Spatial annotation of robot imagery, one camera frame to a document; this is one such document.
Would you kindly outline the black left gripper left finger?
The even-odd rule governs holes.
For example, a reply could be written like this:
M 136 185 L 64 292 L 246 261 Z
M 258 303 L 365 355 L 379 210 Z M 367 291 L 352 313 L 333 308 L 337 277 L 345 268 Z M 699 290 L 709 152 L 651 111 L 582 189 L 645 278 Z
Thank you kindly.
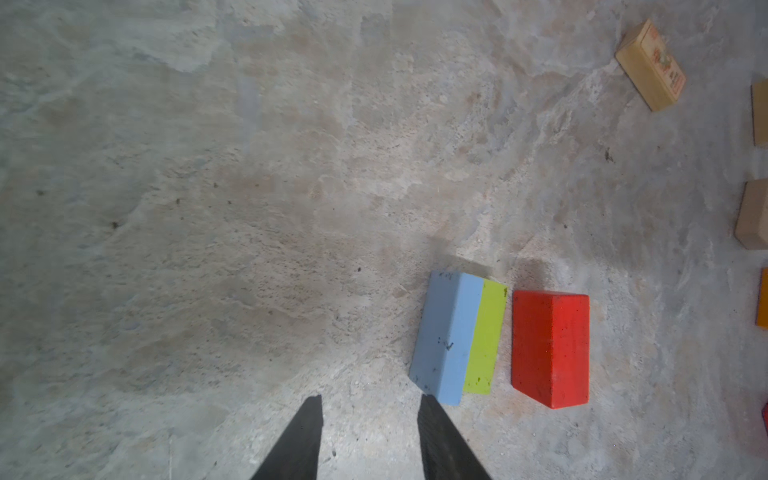
M 251 479 L 315 480 L 322 427 L 322 396 L 307 397 Z

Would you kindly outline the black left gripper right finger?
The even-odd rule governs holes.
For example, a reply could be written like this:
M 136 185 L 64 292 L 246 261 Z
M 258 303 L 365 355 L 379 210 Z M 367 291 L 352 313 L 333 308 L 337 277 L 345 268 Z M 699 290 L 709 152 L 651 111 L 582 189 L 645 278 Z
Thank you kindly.
M 434 396 L 422 395 L 417 425 L 427 480 L 491 479 Z

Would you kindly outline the light blue wood block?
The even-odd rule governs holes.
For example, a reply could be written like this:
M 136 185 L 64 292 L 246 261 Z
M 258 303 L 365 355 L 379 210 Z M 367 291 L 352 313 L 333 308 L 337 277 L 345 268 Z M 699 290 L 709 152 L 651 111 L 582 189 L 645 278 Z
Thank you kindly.
M 444 405 L 460 404 L 484 280 L 431 273 L 409 378 Z

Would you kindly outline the lime green wood block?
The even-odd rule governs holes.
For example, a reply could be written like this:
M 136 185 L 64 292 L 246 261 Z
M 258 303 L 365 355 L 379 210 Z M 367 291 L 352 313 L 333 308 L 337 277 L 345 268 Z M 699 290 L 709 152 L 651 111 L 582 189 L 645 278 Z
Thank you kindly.
M 464 382 L 464 393 L 489 395 L 507 304 L 508 288 L 483 280 L 473 340 Z

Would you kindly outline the red wood block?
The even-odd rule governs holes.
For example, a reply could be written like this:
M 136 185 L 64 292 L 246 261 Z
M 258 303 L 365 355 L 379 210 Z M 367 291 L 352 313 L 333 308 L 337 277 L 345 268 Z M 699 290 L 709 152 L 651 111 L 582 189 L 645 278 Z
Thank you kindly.
M 516 290 L 511 385 L 551 409 L 589 401 L 590 298 Z

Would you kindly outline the grooved pale wood block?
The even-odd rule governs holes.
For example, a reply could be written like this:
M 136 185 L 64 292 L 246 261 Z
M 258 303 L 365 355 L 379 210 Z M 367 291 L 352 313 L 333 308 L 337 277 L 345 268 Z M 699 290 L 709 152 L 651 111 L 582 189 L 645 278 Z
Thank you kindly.
M 768 79 L 751 87 L 754 145 L 767 148 L 768 145 Z

